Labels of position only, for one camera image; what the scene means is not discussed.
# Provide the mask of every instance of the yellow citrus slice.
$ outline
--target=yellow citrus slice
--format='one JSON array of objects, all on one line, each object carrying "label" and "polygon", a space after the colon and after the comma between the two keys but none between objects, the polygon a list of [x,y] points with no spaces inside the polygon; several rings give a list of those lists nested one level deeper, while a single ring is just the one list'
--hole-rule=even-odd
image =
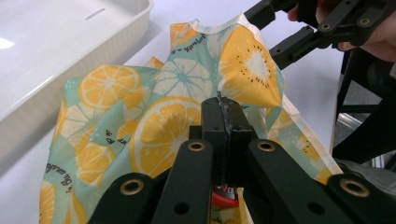
[{"label": "yellow citrus slice", "polygon": [[135,120],[127,120],[124,124],[122,124],[117,132],[117,138],[121,139],[127,135],[134,135],[137,124],[139,122]]},{"label": "yellow citrus slice", "polygon": [[40,223],[52,223],[55,213],[55,186],[44,180],[40,189]]},{"label": "yellow citrus slice", "polygon": [[197,32],[189,23],[175,23],[171,25],[171,48],[189,41]]},{"label": "yellow citrus slice", "polygon": [[297,148],[299,148],[312,161],[320,160],[320,155],[312,146],[311,142],[303,134],[301,134],[298,139]]},{"label": "yellow citrus slice", "polygon": [[66,218],[64,219],[64,224],[66,223],[87,223],[87,216],[85,215],[84,208],[78,201],[74,191],[70,193],[70,201],[67,207]]},{"label": "yellow citrus slice", "polygon": [[287,129],[293,124],[294,121],[291,119],[290,115],[286,112],[286,110],[282,109],[280,111],[279,117],[276,119],[271,129]]},{"label": "yellow citrus slice", "polygon": [[158,60],[156,57],[151,57],[151,59],[145,64],[145,67],[162,69],[163,68],[163,62]]},{"label": "yellow citrus slice", "polygon": [[136,90],[140,74],[132,67],[104,65],[85,76],[78,87],[79,97],[88,106],[109,109]]},{"label": "yellow citrus slice", "polygon": [[72,105],[67,109],[61,135],[72,147],[75,147],[85,132],[94,126],[105,113],[104,110],[94,109],[83,103]]},{"label": "yellow citrus slice", "polygon": [[59,109],[59,114],[58,114],[58,120],[56,121],[55,132],[52,136],[52,141],[58,137],[62,127],[64,126],[64,121],[66,120],[66,118],[67,118],[67,105],[64,99],[62,99],[61,108]]},{"label": "yellow citrus slice", "polygon": [[78,178],[86,184],[100,186],[105,170],[115,159],[113,151],[110,147],[90,142],[82,153],[82,158],[77,164]]},{"label": "yellow citrus slice", "polygon": [[122,101],[125,103],[124,118],[126,120],[135,120],[142,116],[149,104],[151,89],[140,87],[133,93],[126,96]]},{"label": "yellow citrus slice", "polygon": [[170,168],[190,126],[200,122],[200,104],[191,98],[170,96],[155,102],[140,120],[130,145],[134,171],[154,177]]},{"label": "yellow citrus slice", "polygon": [[220,54],[219,70],[224,96],[265,107],[281,104],[276,64],[246,27],[238,26],[230,34]]},{"label": "yellow citrus slice", "polygon": [[78,167],[80,167],[82,165],[81,161],[84,156],[85,147],[90,142],[90,137],[91,137],[91,134],[93,133],[93,130],[95,129],[95,127],[96,127],[96,125],[92,126],[89,130],[85,131],[76,143],[76,165]]}]

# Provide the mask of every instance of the crumpled fabric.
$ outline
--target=crumpled fabric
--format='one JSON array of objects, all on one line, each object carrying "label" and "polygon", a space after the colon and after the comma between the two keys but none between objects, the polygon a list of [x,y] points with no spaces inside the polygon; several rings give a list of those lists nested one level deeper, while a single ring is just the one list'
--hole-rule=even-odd
[{"label": "crumpled fabric", "polygon": [[[290,110],[283,89],[260,31],[244,15],[217,27],[171,25],[164,63],[102,65],[71,78],[41,187],[40,223],[86,223],[119,176],[155,177],[170,168],[189,127],[200,125],[201,102],[218,91],[240,103],[260,138],[277,141],[326,183],[341,170],[298,111]],[[241,217],[224,211],[216,222],[245,222]]]}]

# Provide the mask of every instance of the citrus pattern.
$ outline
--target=citrus pattern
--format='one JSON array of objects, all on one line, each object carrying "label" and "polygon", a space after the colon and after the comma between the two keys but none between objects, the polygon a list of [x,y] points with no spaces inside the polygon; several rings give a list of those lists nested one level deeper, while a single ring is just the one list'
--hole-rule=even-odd
[{"label": "citrus pattern", "polygon": [[272,129],[287,129],[291,125],[294,125],[294,121],[290,118],[286,110],[282,109]]},{"label": "citrus pattern", "polygon": [[44,180],[40,189],[40,223],[51,223],[55,214],[55,186]]},{"label": "citrus pattern", "polygon": [[128,135],[133,135],[136,132],[137,124],[139,122],[135,120],[127,120],[124,124],[120,127],[119,131],[117,132],[117,138],[121,139]]},{"label": "citrus pattern", "polygon": [[300,135],[299,141],[297,142],[296,146],[313,161],[320,160],[318,152],[314,149],[311,142],[303,134]]},{"label": "citrus pattern", "polygon": [[243,15],[219,27],[172,25],[171,42],[165,63],[103,65],[67,82],[41,188],[41,223],[87,223],[120,175],[169,169],[190,126],[201,123],[200,103],[218,91],[239,101],[258,136],[268,133],[316,180],[340,172],[297,109],[280,104],[287,99],[283,77]]},{"label": "citrus pattern", "polygon": [[224,96],[260,106],[281,104],[276,64],[246,27],[233,30],[220,55],[219,70],[219,90]]},{"label": "citrus pattern", "polygon": [[186,43],[192,37],[197,35],[197,32],[191,28],[189,23],[175,23],[171,25],[171,48],[177,45]]},{"label": "citrus pattern", "polygon": [[96,126],[92,126],[89,130],[85,131],[76,143],[76,164],[78,167],[82,166],[81,161],[84,156],[85,147],[90,142],[90,137],[95,127]]},{"label": "citrus pattern", "polygon": [[110,147],[90,142],[85,146],[77,176],[86,184],[100,186],[105,170],[115,159]]},{"label": "citrus pattern", "polygon": [[162,69],[163,68],[163,62],[158,60],[156,57],[151,57],[151,59],[148,61],[148,63],[145,64],[145,67]]},{"label": "citrus pattern", "polygon": [[64,121],[67,118],[67,105],[64,98],[61,101],[61,108],[59,109],[58,119],[56,120],[55,132],[52,136],[52,141],[55,140],[61,133],[61,129],[64,126]]},{"label": "citrus pattern", "polygon": [[135,120],[142,116],[143,112],[149,105],[151,89],[148,87],[140,87],[135,92],[129,94],[123,99],[124,117],[126,120]]},{"label": "citrus pattern", "polygon": [[79,96],[88,106],[109,109],[140,85],[136,69],[118,65],[104,65],[85,76],[79,85]]},{"label": "citrus pattern", "polygon": [[72,147],[75,147],[85,132],[95,125],[104,114],[104,111],[90,108],[82,103],[72,105],[67,109],[61,135],[68,140]]},{"label": "citrus pattern", "polygon": [[199,125],[200,104],[186,97],[165,97],[140,120],[131,144],[133,170],[152,177],[170,168],[191,125]]},{"label": "citrus pattern", "polygon": [[70,193],[70,201],[67,207],[66,218],[64,224],[69,223],[87,223],[88,219],[85,215],[84,208],[78,201],[75,192],[72,190]]},{"label": "citrus pattern", "polygon": [[212,81],[210,73],[197,61],[177,58],[163,66],[153,91],[203,101],[212,93]]}]

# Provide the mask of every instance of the orange slice print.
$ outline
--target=orange slice print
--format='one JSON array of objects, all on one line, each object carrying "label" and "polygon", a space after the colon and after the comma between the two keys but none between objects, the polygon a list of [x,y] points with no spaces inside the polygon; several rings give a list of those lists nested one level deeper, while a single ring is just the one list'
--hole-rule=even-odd
[{"label": "orange slice print", "polygon": [[197,35],[197,32],[187,22],[172,24],[171,48],[186,43],[195,35]]},{"label": "orange slice print", "polygon": [[134,68],[104,65],[81,80],[78,93],[84,104],[98,109],[109,109],[139,85],[140,74]]},{"label": "orange slice print", "polygon": [[61,133],[61,129],[64,126],[64,121],[67,118],[67,105],[64,99],[61,102],[61,108],[59,109],[58,120],[56,120],[55,132],[52,136],[52,141],[54,141],[59,133]]},{"label": "orange slice print", "polygon": [[78,162],[77,176],[86,184],[100,186],[105,170],[114,161],[115,155],[110,147],[90,142],[85,146]]},{"label": "orange slice print", "polygon": [[52,223],[55,213],[55,186],[44,180],[40,189],[40,223]]},{"label": "orange slice print", "polygon": [[199,125],[200,104],[187,97],[165,97],[154,103],[137,126],[130,155],[134,171],[159,175],[170,168],[178,148]]},{"label": "orange slice print", "polygon": [[67,207],[66,218],[64,223],[87,223],[87,216],[85,215],[84,208],[78,201],[74,191],[70,193],[70,201]]}]

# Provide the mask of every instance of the lemon slice print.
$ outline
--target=lemon slice print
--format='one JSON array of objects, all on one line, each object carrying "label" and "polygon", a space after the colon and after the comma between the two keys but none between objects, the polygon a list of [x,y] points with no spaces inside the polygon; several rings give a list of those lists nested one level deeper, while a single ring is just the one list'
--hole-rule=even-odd
[{"label": "lemon slice print", "polygon": [[64,99],[61,102],[61,108],[59,109],[58,119],[56,120],[55,132],[52,136],[52,141],[54,141],[59,133],[61,133],[61,129],[64,126],[64,121],[67,118],[67,105]]},{"label": "lemon slice print", "polygon": [[137,126],[130,155],[135,172],[159,175],[170,168],[191,125],[199,125],[200,104],[187,97],[165,97],[155,102]]},{"label": "lemon slice print", "polygon": [[151,57],[151,59],[145,64],[145,67],[162,69],[163,68],[163,62],[158,60],[156,57]]},{"label": "lemon slice print", "polygon": [[109,109],[140,85],[140,74],[132,67],[104,65],[85,76],[78,86],[81,101],[98,109]]},{"label": "lemon slice print", "polygon": [[276,119],[271,129],[287,129],[293,124],[294,121],[291,119],[290,115],[284,109],[282,109],[280,111],[279,117]]},{"label": "lemon slice print", "polygon": [[76,143],[76,165],[78,167],[80,167],[82,165],[81,161],[84,156],[85,147],[90,142],[90,137],[91,137],[91,134],[93,133],[93,130],[95,129],[95,127],[96,126],[92,126],[89,130],[82,133]]},{"label": "lemon slice print", "polygon": [[224,96],[260,106],[281,104],[276,64],[246,27],[238,26],[230,34],[220,55],[219,70],[219,90]]},{"label": "lemon slice print", "polygon": [[175,23],[171,25],[171,48],[189,41],[197,32],[189,23]]},{"label": "lemon slice print", "polygon": [[40,223],[51,223],[55,213],[55,186],[44,180],[40,188]]},{"label": "lemon slice print", "polygon": [[96,125],[104,114],[105,111],[85,106],[83,103],[72,105],[67,109],[61,135],[75,147],[85,132]]},{"label": "lemon slice print", "polygon": [[77,176],[83,182],[100,186],[105,170],[114,161],[115,155],[110,147],[89,142],[82,152],[82,158],[77,163]]},{"label": "lemon slice print", "polygon": [[197,61],[177,58],[165,63],[153,92],[163,96],[186,95],[201,102],[212,93],[212,80]]},{"label": "lemon slice print", "polygon": [[117,132],[117,138],[121,139],[127,135],[133,135],[136,131],[138,121],[135,120],[126,120],[124,124],[122,124]]},{"label": "lemon slice print", "polygon": [[133,93],[126,96],[122,101],[125,103],[123,114],[126,120],[135,120],[142,116],[151,95],[151,89],[140,87]]},{"label": "lemon slice print", "polygon": [[67,207],[66,218],[64,223],[87,223],[87,216],[84,208],[78,201],[74,191],[70,193],[70,201]]}]

